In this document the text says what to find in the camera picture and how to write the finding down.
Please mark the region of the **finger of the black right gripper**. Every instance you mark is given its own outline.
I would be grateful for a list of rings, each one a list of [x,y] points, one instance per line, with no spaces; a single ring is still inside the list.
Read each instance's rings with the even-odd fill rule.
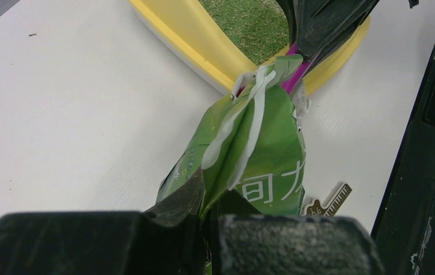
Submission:
[[[378,3],[375,0],[277,0],[289,32],[289,54],[315,68],[337,51]]]

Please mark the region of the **yellow litter box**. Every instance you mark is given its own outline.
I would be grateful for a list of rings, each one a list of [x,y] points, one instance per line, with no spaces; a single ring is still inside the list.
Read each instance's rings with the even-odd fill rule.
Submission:
[[[285,55],[289,45],[260,65],[246,57],[225,35],[200,1],[132,1],[146,26],[201,78],[222,94],[228,94],[237,78]],[[309,69],[300,80],[311,95],[348,61],[364,39],[370,14],[337,51]]]

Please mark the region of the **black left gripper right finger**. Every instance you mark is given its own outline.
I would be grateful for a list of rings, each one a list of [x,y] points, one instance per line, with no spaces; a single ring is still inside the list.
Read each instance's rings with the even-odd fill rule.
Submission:
[[[210,214],[213,274],[385,274],[375,243],[348,217],[265,215],[236,191]]]

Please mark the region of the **green cat litter bag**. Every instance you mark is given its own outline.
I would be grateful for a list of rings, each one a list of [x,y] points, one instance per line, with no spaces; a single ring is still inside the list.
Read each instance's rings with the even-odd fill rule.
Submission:
[[[206,214],[226,191],[236,191],[266,215],[298,215],[305,190],[306,148],[300,119],[306,95],[298,82],[288,94],[261,71],[239,97],[232,91],[209,107],[181,158],[163,180],[157,200],[202,170]]]

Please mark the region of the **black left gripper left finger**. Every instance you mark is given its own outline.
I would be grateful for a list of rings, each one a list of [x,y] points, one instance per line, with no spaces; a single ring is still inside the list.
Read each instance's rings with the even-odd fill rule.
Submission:
[[[0,218],[0,274],[204,274],[201,170],[150,209]]]

